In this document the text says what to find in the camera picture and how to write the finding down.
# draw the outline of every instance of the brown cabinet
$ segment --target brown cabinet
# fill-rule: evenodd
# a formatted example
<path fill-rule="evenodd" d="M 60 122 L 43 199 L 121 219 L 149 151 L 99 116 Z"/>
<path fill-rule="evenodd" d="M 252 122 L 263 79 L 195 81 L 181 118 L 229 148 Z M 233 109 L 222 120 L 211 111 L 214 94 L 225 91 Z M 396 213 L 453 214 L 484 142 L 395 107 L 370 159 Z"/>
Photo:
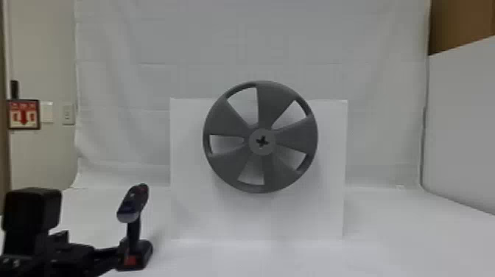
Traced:
<path fill-rule="evenodd" d="M 495 35 L 495 0 L 432 0 L 429 53 Z"/>

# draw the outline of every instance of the white wall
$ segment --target white wall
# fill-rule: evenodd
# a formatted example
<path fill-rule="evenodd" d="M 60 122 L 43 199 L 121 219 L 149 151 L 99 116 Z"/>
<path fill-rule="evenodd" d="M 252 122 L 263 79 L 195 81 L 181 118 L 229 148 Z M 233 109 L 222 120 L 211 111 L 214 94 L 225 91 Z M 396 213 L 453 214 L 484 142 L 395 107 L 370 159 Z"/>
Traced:
<path fill-rule="evenodd" d="M 495 214 L 495 37 L 429 61 L 424 186 Z"/>
<path fill-rule="evenodd" d="M 74 126 L 62 125 L 62 102 L 75 102 L 74 11 L 69 0 L 9 0 L 10 77 L 21 97 L 54 102 L 55 122 L 10 137 L 13 188 L 71 185 L 77 164 Z"/>

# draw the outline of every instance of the fan hub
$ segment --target fan hub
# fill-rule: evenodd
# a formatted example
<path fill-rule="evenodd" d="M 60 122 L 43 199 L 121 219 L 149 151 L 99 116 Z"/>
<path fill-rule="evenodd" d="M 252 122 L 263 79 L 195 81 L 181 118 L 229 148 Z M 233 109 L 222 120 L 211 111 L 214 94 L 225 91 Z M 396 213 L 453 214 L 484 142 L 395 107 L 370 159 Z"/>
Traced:
<path fill-rule="evenodd" d="M 259 128 L 249 136 L 249 148 L 256 155 L 269 155 L 275 149 L 273 131 Z"/>

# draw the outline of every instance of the black camera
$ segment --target black camera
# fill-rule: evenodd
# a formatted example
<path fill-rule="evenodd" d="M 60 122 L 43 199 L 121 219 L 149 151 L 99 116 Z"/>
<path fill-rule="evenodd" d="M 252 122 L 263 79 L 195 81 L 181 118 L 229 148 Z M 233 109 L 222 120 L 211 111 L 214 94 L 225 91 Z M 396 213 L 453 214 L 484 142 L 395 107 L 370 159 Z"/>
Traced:
<path fill-rule="evenodd" d="M 152 245 L 139 240 L 139 231 L 141 211 L 147 199 L 147 185 L 133 186 L 117 211 L 119 220 L 125 219 L 127 223 L 127 236 L 117 247 L 95 249 L 70 243 L 68 231 L 49 235 L 49 230 L 60 220 L 60 191 L 27 188 L 8 192 L 1 223 L 5 238 L 0 276 L 90 277 L 112 269 L 145 268 Z"/>

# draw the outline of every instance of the red sign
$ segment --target red sign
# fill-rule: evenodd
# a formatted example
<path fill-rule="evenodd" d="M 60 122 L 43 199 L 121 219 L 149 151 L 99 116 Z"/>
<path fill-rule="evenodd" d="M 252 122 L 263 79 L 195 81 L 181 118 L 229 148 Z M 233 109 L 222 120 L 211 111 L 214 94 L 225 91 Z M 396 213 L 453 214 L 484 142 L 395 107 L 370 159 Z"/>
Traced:
<path fill-rule="evenodd" d="M 11 130 L 39 130 L 40 103 L 38 100 L 17 99 L 8 100 L 9 129 Z"/>

